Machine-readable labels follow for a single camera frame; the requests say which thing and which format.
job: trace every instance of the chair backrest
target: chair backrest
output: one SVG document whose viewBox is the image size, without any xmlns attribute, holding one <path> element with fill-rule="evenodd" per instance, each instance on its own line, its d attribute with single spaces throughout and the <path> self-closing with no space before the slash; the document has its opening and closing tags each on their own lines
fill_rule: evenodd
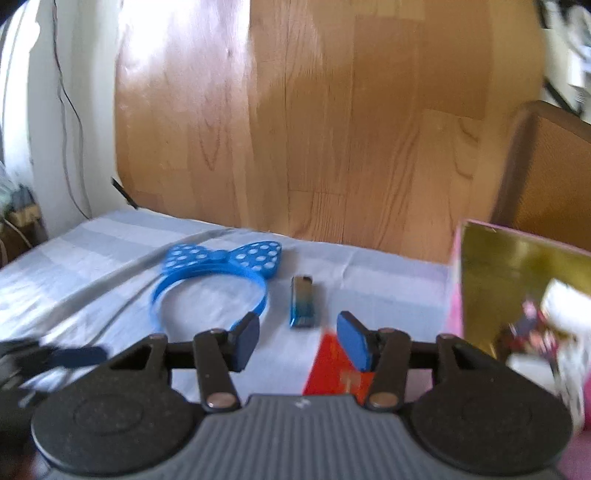
<svg viewBox="0 0 591 480">
<path fill-rule="evenodd" d="M 591 251 L 591 125 L 549 103 L 526 103 L 492 222 Z"/>
</svg>

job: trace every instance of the wall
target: wall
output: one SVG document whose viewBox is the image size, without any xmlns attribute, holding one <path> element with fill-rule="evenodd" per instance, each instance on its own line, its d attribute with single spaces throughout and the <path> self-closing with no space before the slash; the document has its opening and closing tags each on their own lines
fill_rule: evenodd
<svg viewBox="0 0 591 480">
<path fill-rule="evenodd" d="M 58 100 L 59 78 L 53 56 L 52 2 L 41 0 L 39 38 L 31 50 L 28 75 L 28 120 L 33 186 L 49 237 L 84 221 L 67 192 L 62 165 L 63 127 Z M 67 169 L 72 193 L 93 216 L 123 207 L 111 186 L 115 176 L 113 86 L 117 51 L 118 2 L 57 0 L 57 48 L 64 85 L 82 119 L 83 175 L 90 210 L 77 169 L 78 126 L 66 98 Z"/>
</svg>

